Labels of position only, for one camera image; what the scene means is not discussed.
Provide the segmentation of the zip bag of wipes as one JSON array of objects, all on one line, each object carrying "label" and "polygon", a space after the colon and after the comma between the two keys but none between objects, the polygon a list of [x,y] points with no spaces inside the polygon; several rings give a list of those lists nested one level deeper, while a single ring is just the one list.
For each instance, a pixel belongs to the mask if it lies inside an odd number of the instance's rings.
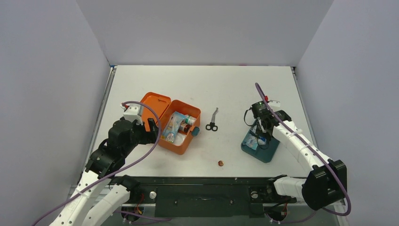
[{"label": "zip bag of wipes", "polygon": [[254,125],[254,126],[251,127],[250,134],[252,134],[255,137],[258,136],[257,125]]}]

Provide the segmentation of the white blue tube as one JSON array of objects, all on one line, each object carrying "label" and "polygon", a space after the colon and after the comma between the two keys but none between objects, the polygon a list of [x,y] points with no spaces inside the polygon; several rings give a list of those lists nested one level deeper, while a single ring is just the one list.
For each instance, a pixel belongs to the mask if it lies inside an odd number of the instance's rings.
[{"label": "white blue tube", "polygon": [[258,136],[258,137],[256,138],[256,140],[257,140],[257,144],[258,144],[259,146],[267,145],[267,140],[266,140],[266,138],[264,138],[264,137]]}]

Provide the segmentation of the small teal wipe packet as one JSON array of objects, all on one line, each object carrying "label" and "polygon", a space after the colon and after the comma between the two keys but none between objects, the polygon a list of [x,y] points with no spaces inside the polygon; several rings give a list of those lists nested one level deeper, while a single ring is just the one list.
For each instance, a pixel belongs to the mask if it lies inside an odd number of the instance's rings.
[{"label": "small teal wipe packet", "polygon": [[258,148],[258,139],[252,135],[246,136],[242,145],[252,150],[256,150]]}]

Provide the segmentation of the blue snack packet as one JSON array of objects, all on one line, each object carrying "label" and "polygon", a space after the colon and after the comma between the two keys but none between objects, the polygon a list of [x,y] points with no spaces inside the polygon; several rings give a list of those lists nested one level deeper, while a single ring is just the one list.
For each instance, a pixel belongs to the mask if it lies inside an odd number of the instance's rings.
[{"label": "blue snack packet", "polygon": [[176,135],[180,128],[180,124],[183,122],[185,118],[186,118],[185,115],[179,112],[174,112],[171,115],[165,129],[163,130],[161,138],[169,143],[174,143]]}]

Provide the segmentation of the white gauze packet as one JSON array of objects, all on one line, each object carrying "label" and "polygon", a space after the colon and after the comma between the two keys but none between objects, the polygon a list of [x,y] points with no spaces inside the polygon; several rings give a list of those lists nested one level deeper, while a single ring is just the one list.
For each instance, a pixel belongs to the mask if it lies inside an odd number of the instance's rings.
[{"label": "white gauze packet", "polygon": [[173,144],[176,146],[180,146],[183,144],[184,140],[186,139],[186,135],[182,133],[177,133],[176,137],[173,141]]}]

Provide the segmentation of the orange plastic medicine box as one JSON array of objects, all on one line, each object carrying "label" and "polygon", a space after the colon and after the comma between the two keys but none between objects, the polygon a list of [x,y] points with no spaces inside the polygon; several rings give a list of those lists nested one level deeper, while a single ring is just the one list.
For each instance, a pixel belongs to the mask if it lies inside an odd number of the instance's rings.
[{"label": "orange plastic medicine box", "polygon": [[194,124],[189,128],[189,130],[183,133],[184,135],[186,135],[186,137],[183,140],[182,144],[175,145],[162,138],[158,142],[158,146],[176,154],[183,155],[194,136],[199,133],[201,110],[180,100],[172,100],[170,97],[153,92],[148,92],[147,94],[145,94],[145,96],[141,100],[141,103],[144,103],[155,111],[155,113],[160,118],[162,125],[161,129],[164,129],[167,126],[168,121],[174,112],[179,112],[183,115],[192,116],[196,119]]}]

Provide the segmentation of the teal divided tray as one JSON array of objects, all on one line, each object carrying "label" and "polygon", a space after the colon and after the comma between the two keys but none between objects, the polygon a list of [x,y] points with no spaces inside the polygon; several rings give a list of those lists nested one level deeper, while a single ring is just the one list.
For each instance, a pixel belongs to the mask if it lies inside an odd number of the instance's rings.
[{"label": "teal divided tray", "polygon": [[[252,135],[252,134],[250,134],[250,129],[248,130],[246,136],[249,136],[249,135]],[[247,148],[247,147],[243,146],[242,143],[240,144],[240,147],[241,147],[242,151],[244,151],[245,153],[251,155],[252,157],[260,160],[261,162],[269,163],[272,161],[274,154],[278,149],[279,141],[276,140],[275,138],[271,138],[270,140],[268,140],[266,138],[266,140],[267,140],[267,145],[258,146],[258,148],[256,150]]]}]

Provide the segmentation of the brown bottle orange cap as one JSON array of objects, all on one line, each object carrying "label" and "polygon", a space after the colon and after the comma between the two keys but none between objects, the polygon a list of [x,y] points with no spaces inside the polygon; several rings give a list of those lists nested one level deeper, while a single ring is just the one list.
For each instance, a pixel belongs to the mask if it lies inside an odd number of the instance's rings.
[{"label": "brown bottle orange cap", "polygon": [[191,125],[182,122],[179,126],[179,132],[181,133],[188,133],[189,129],[191,128]]}]

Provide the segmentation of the white bottle green label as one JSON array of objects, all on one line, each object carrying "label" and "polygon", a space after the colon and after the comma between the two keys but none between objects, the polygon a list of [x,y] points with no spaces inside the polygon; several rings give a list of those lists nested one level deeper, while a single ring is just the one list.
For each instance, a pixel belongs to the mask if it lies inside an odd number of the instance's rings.
[{"label": "white bottle green label", "polygon": [[192,126],[196,122],[197,118],[190,116],[190,115],[185,115],[184,123]]}]

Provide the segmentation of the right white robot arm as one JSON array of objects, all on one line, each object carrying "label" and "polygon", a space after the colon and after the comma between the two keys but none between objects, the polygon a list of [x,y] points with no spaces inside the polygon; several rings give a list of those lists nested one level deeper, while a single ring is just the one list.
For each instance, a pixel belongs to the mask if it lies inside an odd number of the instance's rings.
[{"label": "right white robot arm", "polygon": [[283,110],[273,111],[263,101],[251,105],[255,133],[267,141],[283,145],[308,174],[305,179],[280,175],[271,179],[266,197],[277,201],[282,196],[302,199],[313,210],[348,199],[347,168],[334,161],[312,144]]}]

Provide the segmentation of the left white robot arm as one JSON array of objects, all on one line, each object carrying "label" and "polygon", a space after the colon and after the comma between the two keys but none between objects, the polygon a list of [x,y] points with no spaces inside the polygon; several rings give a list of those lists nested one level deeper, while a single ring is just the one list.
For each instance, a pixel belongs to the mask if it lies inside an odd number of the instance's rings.
[{"label": "left white robot arm", "polygon": [[132,150],[138,145],[156,143],[159,133],[156,122],[154,118],[139,123],[138,120],[128,121],[124,117],[115,121],[108,131],[108,137],[90,155],[71,201],[62,205],[63,209],[51,225],[82,225],[96,197],[120,172]]}]

